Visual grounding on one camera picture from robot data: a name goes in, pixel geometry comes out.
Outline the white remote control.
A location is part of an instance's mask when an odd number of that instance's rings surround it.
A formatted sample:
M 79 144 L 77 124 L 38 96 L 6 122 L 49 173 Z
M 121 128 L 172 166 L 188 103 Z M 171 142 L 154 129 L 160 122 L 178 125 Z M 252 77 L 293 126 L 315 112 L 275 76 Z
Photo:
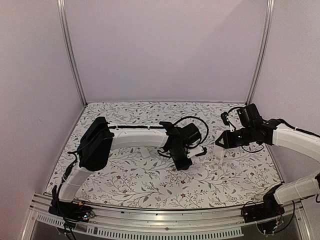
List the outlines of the white remote control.
M 222 131 L 218 130 L 215 134 L 215 141 L 218 140 L 218 138 L 221 136 Z M 224 155 L 225 155 L 225 149 L 222 148 L 221 146 L 218 146 L 215 143 L 214 149 L 213 149 L 213 154 L 215 156 L 215 162 L 218 165 L 221 165 L 223 163 Z

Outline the white battery cover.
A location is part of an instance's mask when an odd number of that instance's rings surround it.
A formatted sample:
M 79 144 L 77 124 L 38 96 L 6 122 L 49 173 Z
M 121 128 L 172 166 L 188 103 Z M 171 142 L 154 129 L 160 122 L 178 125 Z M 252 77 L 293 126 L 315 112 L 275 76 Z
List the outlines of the white battery cover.
M 150 157 L 150 153 L 149 153 L 148 149 L 145 147 L 140 149 L 140 154 L 143 159 Z

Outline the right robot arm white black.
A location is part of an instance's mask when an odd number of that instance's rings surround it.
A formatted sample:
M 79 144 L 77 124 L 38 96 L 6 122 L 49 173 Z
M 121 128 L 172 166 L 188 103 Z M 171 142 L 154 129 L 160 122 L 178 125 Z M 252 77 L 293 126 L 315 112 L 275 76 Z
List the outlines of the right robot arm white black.
M 307 157 L 320 160 L 320 136 L 318 134 L 294 127 L 284 119 L 264 120 L 256 105 L 251 103 L 243 107 L 236 107 L 242 127 L 236 129 L 228 120 L 228 112 L 221 114 L 225 130 L 215 140 L 215 145 L 223 149 L 234 149 L 247 146 L 250 143 L 266 144 L 284 147 Z M 315 172 L 298 180 L 280 184 L 271 188 L 264 196 L 258 213 L 262 218 L 269 218 L 287 202 L 319 195 L 320 174 Z

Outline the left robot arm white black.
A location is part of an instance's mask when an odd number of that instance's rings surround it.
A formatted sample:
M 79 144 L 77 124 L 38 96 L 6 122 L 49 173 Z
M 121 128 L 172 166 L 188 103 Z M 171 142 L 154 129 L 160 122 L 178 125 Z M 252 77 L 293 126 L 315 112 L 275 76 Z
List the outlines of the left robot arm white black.
M 61 183 L 54 186 L 52 200 L 55 209 L 63 216 L 74 213 L 71 203 L 85 180 L 93 173 L 107 166 L 112 150 L 129 147 L 161 148 L 173 160 L 177 170 L 187 170 L 193 157 L 207 153 L 202 146 L 205 138 L 194 123 L 184 127 L 169 121 L 157 125 L 110 125 L 105 117 L 97 117 L 80 139 L 75 157 L 61 177 Z

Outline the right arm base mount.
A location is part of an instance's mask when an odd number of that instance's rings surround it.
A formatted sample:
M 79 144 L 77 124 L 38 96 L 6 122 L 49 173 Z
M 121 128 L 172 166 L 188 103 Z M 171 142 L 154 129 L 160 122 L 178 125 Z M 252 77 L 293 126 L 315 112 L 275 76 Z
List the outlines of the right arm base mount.
M 264 207 L 264 204 L 244 205 L 241 209 L 241 216 L 245 223 L 261 221 L 283 215 L 284 208 L 281 205 L 272 208 Z

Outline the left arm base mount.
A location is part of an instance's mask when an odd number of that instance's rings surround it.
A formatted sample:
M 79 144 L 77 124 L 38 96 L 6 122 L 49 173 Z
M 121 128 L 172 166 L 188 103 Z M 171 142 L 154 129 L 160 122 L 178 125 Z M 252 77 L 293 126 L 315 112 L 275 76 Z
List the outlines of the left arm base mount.
M 93 209 L 84 201 L 73 203 L 52 200 L 48 212 L 72 222 L 88 222 L 95 216 Z

